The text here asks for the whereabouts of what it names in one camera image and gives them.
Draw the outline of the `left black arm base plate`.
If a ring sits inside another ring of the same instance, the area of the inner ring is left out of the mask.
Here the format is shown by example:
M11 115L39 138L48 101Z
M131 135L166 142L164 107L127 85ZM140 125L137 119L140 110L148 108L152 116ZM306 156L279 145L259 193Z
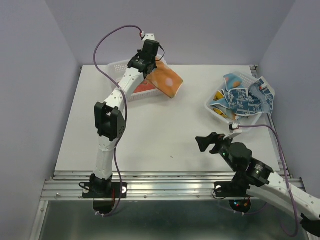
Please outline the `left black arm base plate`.
M107 189L95 189L89 182L80 182L79 187L82 188L82 197L84 199L111 199L119 198L121 190L121 198L127 197L128 183L112 182Z

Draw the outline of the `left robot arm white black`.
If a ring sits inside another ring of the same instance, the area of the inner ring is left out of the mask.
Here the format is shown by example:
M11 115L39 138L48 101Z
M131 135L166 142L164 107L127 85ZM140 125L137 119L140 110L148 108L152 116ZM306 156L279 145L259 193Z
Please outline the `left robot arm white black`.
M82 196L85 199L119 197L122 186L112 182L114 153L118 141L124 135L127 121L127 99L136 88L156 69L156 57L160 43L147 39L143 47L128 62L122 79L109 97L94 106L94 122L98 134L96 165L89 182L81 182Z

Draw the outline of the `blue white patterned towel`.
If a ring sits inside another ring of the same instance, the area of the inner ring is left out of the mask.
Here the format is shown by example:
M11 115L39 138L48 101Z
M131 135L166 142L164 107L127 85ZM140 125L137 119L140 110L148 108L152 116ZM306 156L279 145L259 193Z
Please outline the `blue white patterned towel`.
M225 99L228 107L238 116L249 117L257 114L272 114L275 91L261 77L249 87L227 90Z

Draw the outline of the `orange polka dot towel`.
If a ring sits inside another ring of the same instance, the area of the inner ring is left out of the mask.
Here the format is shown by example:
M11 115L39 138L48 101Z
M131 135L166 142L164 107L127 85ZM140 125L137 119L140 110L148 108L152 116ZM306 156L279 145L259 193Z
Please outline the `orange polka dot towel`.
M177 95L184 83L183 79L162 61L156 62L156 69L146 80L171 99Z

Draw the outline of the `red bear towel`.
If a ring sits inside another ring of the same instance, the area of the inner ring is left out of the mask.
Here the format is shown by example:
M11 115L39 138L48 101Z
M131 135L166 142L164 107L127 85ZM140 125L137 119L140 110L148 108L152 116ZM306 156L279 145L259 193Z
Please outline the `red bear towel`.
M149 81L144 80L135 90L134 94L140 94L144 92L157 92L158 89Z

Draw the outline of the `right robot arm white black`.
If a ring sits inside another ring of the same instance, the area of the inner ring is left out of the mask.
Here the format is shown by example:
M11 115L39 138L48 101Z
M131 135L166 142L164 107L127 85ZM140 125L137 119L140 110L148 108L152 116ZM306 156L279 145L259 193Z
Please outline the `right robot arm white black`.
M220 155L235 175L231 181L217 182L215 192L219 198L243 198L252 196L282 210L308 233L320 235L320 200L281 177L270 166L254 158L244 143L234 142L216 132L195 138L199 150Z

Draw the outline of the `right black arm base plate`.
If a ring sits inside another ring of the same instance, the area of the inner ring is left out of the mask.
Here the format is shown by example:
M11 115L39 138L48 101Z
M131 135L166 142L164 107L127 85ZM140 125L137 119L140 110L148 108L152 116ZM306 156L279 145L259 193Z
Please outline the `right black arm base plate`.
M217 181L214 183L214 196L217 198L244 198L248 197L247 190L236 186L230 181Z

